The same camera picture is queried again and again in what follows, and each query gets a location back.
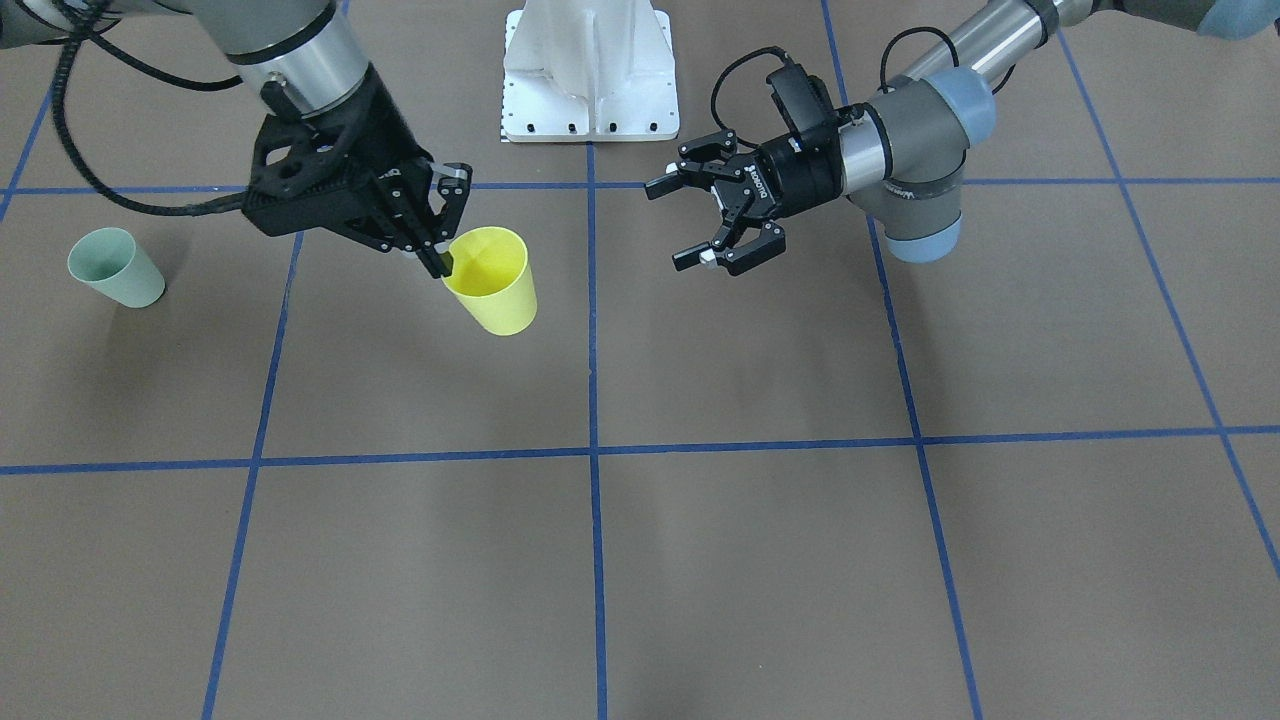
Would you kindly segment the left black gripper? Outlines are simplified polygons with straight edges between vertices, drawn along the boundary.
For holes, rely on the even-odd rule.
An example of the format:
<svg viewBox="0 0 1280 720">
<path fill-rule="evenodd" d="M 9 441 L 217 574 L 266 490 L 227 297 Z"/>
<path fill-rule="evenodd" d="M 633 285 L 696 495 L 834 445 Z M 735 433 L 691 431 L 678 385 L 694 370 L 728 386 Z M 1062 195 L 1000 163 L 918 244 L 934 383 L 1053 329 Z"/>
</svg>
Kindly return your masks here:
<svg viewBox="0 0 1280 720">
<path fill-rule="evenodd" d="M 844 190 L 844 159 L 838 136 L 801 145 L 783 135 L 763 143 L 740 142 L 732 129 L 690 140 L 678 147 L 678 158 L 645 183 L 649 200 L 694 187 L 710 191 L 717 182 L 745 182 L 751 201 L 746 220 L 723 222 L 712 241 L 696 243 L 672 255 L 677 272 L 694 266 L 721 266 L 741 275 L 786 250 L 786 231 L 773 219 L 797 215 L 836 200 Z"/>
</svg>

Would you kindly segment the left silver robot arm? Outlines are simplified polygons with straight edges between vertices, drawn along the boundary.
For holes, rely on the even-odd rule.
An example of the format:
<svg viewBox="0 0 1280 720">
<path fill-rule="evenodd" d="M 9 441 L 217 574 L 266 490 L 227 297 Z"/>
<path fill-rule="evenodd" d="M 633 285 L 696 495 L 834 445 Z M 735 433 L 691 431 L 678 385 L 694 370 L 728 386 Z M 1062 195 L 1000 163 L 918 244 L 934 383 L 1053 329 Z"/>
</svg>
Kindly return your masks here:
<svg viewBox="0 0 1280 720">
<path fill-rule="evenodd" d="M 963 229 L 966 155 L 995 132 L 1005 78 L 1060 29 L 1101 12 L 1224 40 L 1277 22 L 1275 1 L 988 1 L 954 31 L 925 27 L 936 40 L 928 53 L 896 76 L 881 67 L 876 92 L 842 108 L 787 51 L 762 47 L 759 56 L 778 61 L 765 82 L 785 133 L 754 143 L 717 119 L 714 133 L 682 142 L 644 187 L 650 200 L 685 188 L 716 200 L 716 233 L 675 254 L 675 268 L 741 275 L 785 251 L 782 219 L 837 199 L 878 220 L 899 260 L 943 258 Z"/>
</svg>

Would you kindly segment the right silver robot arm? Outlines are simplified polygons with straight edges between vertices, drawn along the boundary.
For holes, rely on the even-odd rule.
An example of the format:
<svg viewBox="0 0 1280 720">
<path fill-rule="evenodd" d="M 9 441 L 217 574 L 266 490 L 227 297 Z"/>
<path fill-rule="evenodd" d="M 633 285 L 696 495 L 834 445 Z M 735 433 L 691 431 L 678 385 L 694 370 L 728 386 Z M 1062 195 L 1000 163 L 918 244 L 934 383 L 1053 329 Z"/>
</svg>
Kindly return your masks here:
<svg viewBox="0 0 1280 720">
<path fill-rule="evenodd" d="M 466 31 L 430 18 L 426 3 L 362 1 L 358 9 L 401 27 L 378 33 L 376 49 L 357 36 L 338 1 L 5 1 L 4 47 L 60 49 L 47 133 L 61 141 L 86 193 L 19 201 L 29 222 L 3 232 L 3 288 L 51 284 L 55 263 L 76 256 L 69 232 L 88 224 L 95 199 L 151 219 L 148 247 L 164 270 L 221 264 L 239 275 L 264 259 L 262 241 L 310 231 L 413 255 L 430 277 L 448 277 L 453 263 L 444 245 L 460 224 L 471 168 L 439 163 L 420 147 L 393 94 L 410 91 L 411 108 L 424 110 L 420 94 L 458 68 L 453 51 Z M 175 58 L 196 47 L 224 61 L 232 72 L 227 87 L 259 105 L 257 137 L 247 140 L 247 111 L 220 108 L 201 118 L 140 122 L 163 99 L 131 83 L 91 91 L 84 120 L 105 122 L 114 158 L 142 161 L 148 178 L 180 150 L 200 170 L 242 163 L 242 191 L 148 204 L 122 195 L 86 163 L 68 124 L 76 63 L 91 44 L 114 54 L 105 33 L 132 17 L 147 29 L 168 17 L 184 19 L 189 32 L 160 38 L 161 49 Z"/>
</svg>

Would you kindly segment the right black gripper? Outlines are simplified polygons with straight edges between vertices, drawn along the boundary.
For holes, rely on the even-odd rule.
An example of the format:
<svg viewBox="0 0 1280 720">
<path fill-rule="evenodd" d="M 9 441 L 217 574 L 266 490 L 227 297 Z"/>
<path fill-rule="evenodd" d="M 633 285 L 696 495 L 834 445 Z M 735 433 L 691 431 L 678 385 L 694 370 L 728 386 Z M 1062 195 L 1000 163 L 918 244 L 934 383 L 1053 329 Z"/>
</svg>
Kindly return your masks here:
<svg viewBox="0 0 1280 720">
<path fill-rule="evenodd" d="M 378 251 L 403 250 L 444 279 L 453 260 L 436 245 L 458 233 L 474 169 L 430 160 L 369 68 L 328 111 L 298 122 L 266 117 L 241 211 L 271 237 L 324 228 Z M 431 187 L 443 201 L 435 210 Z"/>
</svg>

